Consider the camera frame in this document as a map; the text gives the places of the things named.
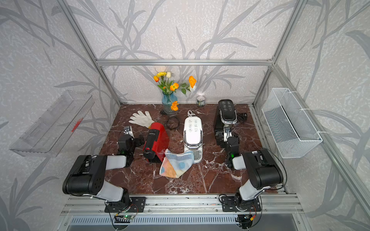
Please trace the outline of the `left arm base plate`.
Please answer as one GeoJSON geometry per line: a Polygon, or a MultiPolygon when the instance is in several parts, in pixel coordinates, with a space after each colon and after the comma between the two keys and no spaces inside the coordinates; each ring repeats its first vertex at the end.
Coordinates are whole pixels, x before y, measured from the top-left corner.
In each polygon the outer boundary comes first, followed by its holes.
{"type": "Polygon", "coordinates": [[[146,197],[134,196],[130,197],[127,202],[107,202],[105,213],[143,213],[145,207],[146,197]]]}

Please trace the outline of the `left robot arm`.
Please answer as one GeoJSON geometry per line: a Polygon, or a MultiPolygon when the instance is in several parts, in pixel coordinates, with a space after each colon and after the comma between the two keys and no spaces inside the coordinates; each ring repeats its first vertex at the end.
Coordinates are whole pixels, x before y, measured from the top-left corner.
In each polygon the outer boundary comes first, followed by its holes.
{"type": "Polygon", "coordinates": [[[118,140],[117,155],[78,156],[63,182],[63,193],[130,205],[128,190],[107,182],[105,174],[108,170],[129,167],[134,160],[135,149],[144,143],[143,135],[134,138],[124,134],[118,140]]]}

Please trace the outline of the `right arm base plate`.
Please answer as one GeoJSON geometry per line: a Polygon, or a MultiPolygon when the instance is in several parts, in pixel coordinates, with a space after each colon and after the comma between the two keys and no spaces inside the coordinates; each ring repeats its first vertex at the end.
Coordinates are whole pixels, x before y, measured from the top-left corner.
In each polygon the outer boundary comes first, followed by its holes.
{"type": "Polygon", "coordinates": [[[249,201],[242,200],[236,196],[219,195],[223,212],[261,212],[261,203],[258,198],[249,201]]]}

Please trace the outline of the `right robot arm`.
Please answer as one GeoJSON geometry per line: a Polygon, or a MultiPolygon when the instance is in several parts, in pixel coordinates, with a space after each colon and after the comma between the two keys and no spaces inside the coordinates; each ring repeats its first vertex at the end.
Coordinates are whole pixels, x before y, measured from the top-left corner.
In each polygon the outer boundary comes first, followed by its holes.
{"type": "Polygon", "coordinates": [[[236,206],[239,208],[251,204],[265,190],[283,183],[283,173],[272,157],[269,149],[240,153],[240,141],[237,137],[229,137],[226,141],[226,165],[232,170],[247,170],[249,179],[235,195],[236,206]]]}

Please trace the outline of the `colourful striped cloth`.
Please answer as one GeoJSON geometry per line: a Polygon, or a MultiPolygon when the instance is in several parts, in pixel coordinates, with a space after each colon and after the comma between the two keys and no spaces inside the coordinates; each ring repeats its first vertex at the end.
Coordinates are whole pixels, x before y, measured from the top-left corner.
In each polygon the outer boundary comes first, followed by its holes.
{"type": "Polygon", "coordinates": [[[161,165],[159,174],[167,178],[180,178],[194,164],[194,152],[186,151],[181,154],[172,153],[169,149],[165,151],[165,158],[161,165]]]}

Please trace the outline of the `red coffee machine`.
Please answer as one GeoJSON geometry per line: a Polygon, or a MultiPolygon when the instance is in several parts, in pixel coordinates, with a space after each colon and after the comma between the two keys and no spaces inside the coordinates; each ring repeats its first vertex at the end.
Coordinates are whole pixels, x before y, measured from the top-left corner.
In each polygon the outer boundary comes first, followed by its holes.
{"type": "Polygon", "coordinates": [[[169,147],[169,136],[163,124],[154,122],[148,131],[143,156],[149,163],[162,163],[169,147]]]}

